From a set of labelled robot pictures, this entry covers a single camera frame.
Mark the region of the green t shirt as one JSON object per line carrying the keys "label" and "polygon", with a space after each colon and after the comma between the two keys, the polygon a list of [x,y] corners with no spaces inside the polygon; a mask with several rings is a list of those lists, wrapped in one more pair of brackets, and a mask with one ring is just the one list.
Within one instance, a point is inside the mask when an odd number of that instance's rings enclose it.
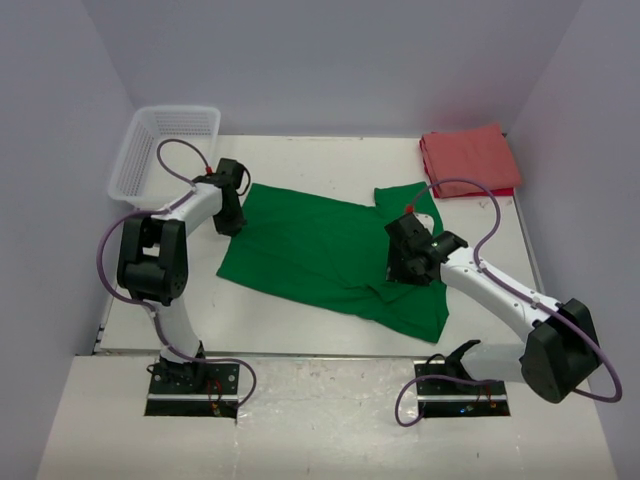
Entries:
{"label": "green t shirt", "polygon": [[218,277],[310,306],[375,321],[430,343],[439,340],[449,311],[446,288],[386,278],[385,226],[409,203],[443,222],[424,183],[377,188],[364,206],[255,184],[243,205],[248,221],[232,238]]}

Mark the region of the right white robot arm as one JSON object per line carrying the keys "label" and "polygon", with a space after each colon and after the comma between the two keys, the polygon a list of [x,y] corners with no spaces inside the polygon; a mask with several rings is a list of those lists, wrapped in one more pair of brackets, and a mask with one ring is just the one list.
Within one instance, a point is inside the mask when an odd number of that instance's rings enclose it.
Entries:
{"label": "right white robot arm", "polygon": [[486,380],[520,381],[557,404],[593,373],[601,360],[591,312],[582,302],[560,302],[518,283],[483,260],[456,234],[437,236],[408,213],[387,224],[387,278],[416,286],[447,286],[506,324],[521,345],[483,346],[472,339],[446,355],[438,374],[456,392]]}

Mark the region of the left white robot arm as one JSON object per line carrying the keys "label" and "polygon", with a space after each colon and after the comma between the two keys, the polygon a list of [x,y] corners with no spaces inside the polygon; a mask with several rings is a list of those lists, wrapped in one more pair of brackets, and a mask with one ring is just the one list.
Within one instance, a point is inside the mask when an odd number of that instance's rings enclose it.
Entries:
{"label": "left white robot arm", "polygon": [[183,299],[189,277],[187,240],[208,220],[219,235],[241,232],[246,224],[240,202],[244,181],[251,181],[247,168],[223,158],[215,170],[190,182],[183,199],[124,221],[117,283],[128,292],[129,303],[148,313],[162,345],[159,364],[187,393],[198,392],[208,379],[202,342]]}

